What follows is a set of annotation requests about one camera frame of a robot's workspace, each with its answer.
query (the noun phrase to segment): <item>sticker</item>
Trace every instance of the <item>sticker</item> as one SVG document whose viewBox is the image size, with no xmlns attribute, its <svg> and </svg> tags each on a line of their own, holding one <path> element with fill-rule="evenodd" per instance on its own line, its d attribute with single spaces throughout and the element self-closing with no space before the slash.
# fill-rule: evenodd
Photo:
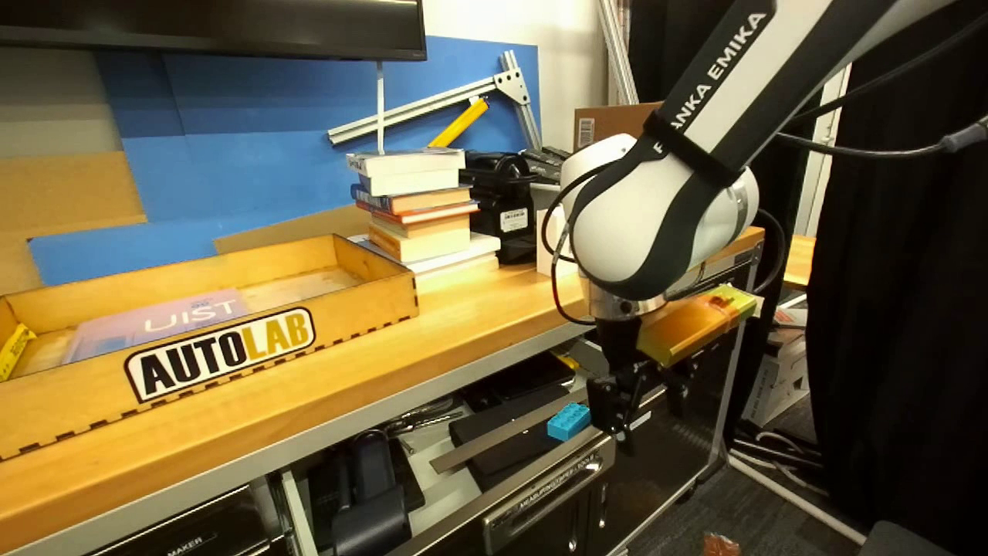
<svg viewBox="0 0 988 556">
<path fill-rule="evenodd" d="M 500 231 L 511 235 L 511 231 L 520 231 L 520 230 L 529 230 L 529 206 L 504 209 L 500 214 Z"/>
<path fill-rule="evenodd" d="M 139 403 L 301 351 L 314 342 L 309 309 L 289 309 L 176 342 L 139 350 L 125 372 Z"/>
</svg>

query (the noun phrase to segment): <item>wooden workbench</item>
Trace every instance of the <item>wooden workbench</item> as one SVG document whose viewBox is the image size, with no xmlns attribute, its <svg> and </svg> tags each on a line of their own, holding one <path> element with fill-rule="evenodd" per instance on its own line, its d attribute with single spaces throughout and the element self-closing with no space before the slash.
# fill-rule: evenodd
<svg viewBox="0 0 988 556">
<path fill-rule="evenodd" d="M 731 253 L 761 241 L 747 231 Z M 580 311 L 574 282 L 561 301 Z M 432 289 L 404 326 L 0 464 L 0 553 L 107 544 L 577 334 L 532 269 Z"/>
</svg>

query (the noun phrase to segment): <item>robotic arm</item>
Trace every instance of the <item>robotic arm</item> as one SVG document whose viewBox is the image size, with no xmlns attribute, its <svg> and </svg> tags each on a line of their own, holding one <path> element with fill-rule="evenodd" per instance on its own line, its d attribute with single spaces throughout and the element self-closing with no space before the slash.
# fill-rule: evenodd
<svg viewBox="0 0 988 556">
<path fill-rule="evenodd" d="M 643 140 L 603 140 L 561 167 L 568 241 L 608 376 L 590 382 L 599 429 L 635 410 L 641 319 L 757 215 L 747 164 L 844 66 L 951 0 L 738 0 Z"/>
</svg>

